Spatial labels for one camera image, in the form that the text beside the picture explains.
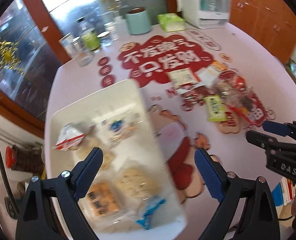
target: black cable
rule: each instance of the black cable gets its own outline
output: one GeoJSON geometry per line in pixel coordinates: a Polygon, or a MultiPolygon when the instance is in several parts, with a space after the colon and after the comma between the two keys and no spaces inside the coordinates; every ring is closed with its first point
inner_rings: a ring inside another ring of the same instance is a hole
{"type": "Polygon", "coordinates": [[[14,200],[14,197],[13,197],[13,194],[12,194],[12,191],[11,191],[11,188],[10,188],[10,184],[9,184],[9,181],[8,181],[8,178],[7,178],[6,170],[5,170],[4,165],[3,165],[1,151],[0,151],[0,171],[1,171],[1,176],[2,176],[4,186],[5,186],[6,191],[8,193],[10,202],[11,202],[11,204],[13,206],[14,212],[16,213],[16,215],[18,215],[19,214],[19,208],[18,208],[18,205],[17,205],[16,201],[14,200]]]}
{"type": "Polygon", "coordinates": [[[279,220],[279,221],[287,221],[287,220],[290,220],[292,217],[293,217],[293,216],[288,217],[288,218],[279,218],[278,220],[279,220]]]}

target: green tissue box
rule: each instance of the green tissue box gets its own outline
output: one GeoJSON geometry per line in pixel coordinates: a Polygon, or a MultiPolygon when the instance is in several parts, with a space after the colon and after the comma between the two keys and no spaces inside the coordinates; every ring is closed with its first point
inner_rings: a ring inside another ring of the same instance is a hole
{"type": "Polygon", "coordinates": [[[185,20],[175,13],[159,14],[158,22],[165,32],[185,30],[185,20]]]}

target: green label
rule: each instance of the green label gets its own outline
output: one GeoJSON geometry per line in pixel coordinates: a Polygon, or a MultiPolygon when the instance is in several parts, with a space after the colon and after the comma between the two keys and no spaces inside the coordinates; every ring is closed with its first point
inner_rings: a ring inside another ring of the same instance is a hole
{"type": "Polygon", "coordinates": [[[100,41],[97,38],[96,33],[89,32],[83,35],[81,38],[89,50],[97,49],[100,46],[100,41]]]}

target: teal canister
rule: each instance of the teal canister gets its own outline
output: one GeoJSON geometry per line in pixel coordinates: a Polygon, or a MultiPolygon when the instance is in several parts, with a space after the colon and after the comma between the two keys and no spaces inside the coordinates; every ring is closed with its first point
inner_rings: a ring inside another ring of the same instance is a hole
{"type": "Polygon", "coordinates": [[[129,34],[141,35],[152,30],[149,16],[144,7],[131,9],[126,13],[126,22],[129,34]]]}

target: blue gripper pad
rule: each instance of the blue gripper pad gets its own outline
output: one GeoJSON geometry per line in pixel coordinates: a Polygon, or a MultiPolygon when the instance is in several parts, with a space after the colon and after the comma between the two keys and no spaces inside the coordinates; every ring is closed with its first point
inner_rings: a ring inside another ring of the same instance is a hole
{"type": "Polygon", "coordinates": [[[262,127],[266,132],[274,133],[284,137],[290,135],[291,132],[288,125],[279,122],[264,121],[262,127]]]}
{"type": "Polygon", "coordinates": [[[86,196],[103,160],[102,150],[95,147],[84,161],[78,162],[73,168],[71,182],[74,184],[75,192],[73,197],[76,202],[86,196]]]}
{"type": "Polygon", "coordinates": [[[222,191],[222,182],[209,160],[200,149],[195,151],[195,164],[211,197],[217,199],[218,202],[221,202],[225,197],[222,191]]]}

